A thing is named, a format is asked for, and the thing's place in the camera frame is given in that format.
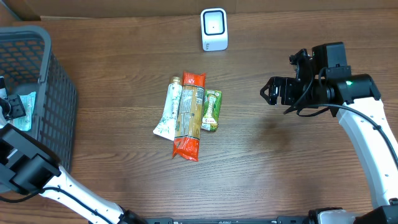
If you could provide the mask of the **light blue wipes packet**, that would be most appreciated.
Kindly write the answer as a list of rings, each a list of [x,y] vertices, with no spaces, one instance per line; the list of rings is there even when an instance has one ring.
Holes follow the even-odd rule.
[[[12,120],[15,127],[21,131],[30,131],[32,128],[32,117],[35,106],[36,92],[33,91],[28,95],[20,95],[23,107],[25,109],[25,115]]]

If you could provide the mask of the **green snack packet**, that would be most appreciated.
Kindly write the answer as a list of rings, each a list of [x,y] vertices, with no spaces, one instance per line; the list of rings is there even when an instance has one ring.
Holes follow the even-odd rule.
[[[205,90],[203,117],[201,128],[215,132],[219,126],[219,116],[222,104],[222,92],[219,90]]]

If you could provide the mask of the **orange pasta packet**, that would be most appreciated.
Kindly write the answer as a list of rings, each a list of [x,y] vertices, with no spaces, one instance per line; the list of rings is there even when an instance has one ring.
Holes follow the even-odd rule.
[[[183,73],[172,156],[198,161],[206,74]]]

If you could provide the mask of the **white tube with gold cap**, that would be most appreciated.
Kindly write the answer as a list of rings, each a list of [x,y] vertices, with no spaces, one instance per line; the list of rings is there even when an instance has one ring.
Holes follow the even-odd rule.
[[[173,141],[178,118],[180,98],[182,94],[182,80],[180,77],[171,77],[167,87],[164,110],[158,125],[153,130],[155,135]]]

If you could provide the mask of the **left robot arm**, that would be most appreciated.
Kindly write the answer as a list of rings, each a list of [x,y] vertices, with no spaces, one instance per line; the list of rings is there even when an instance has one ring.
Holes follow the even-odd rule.
[[[36,195],[68,207],[89,223],[145,223],[130,210],[96,195],[76,181],[59,158],[44,144],[8,121],[25,115],[19,96],[7,95],[1,81],[1,183],[22,195],[20,199],[1,198],[7,203],[24,202]]]

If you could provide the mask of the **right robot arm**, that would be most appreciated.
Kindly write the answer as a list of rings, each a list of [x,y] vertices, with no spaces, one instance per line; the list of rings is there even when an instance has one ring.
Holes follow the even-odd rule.
[[[373,209],[364,215],[341,207],[310,210],[291,223],[397,223],[397,140],[384,112],[381,94],[368,74],[353,75],[342,42],[322,44],[290,55],[293,78],[272,77],[260,95],[286,113],[312,116],[329,111],[351,140],[364,170]]]

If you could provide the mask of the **white barcode scanner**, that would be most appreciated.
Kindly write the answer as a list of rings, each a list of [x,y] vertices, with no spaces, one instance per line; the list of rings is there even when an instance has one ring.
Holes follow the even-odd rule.
[[[200,14],[202,47],[205,52],[228,48],[227,14],[222,8],[205,9]]]

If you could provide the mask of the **grey plastic basket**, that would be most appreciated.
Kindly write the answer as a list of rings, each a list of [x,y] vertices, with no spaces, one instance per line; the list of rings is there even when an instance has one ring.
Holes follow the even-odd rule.
[[[78,92],[38,26],[1,28],[1,76],[8,95],[35,91],[32,128],[24,131],[47,146],[66,171],[71,169]]]

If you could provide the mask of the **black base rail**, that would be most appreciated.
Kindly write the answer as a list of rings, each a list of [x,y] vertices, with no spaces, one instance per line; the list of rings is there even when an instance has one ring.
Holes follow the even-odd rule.
[[[279,216],[277,218],[232,218],[232,219],[173,219],[146,218],[148,224],[304,224],[304,223],[354,223],[355,216],[349,213],[324,215],[324,220],[308,216]]]

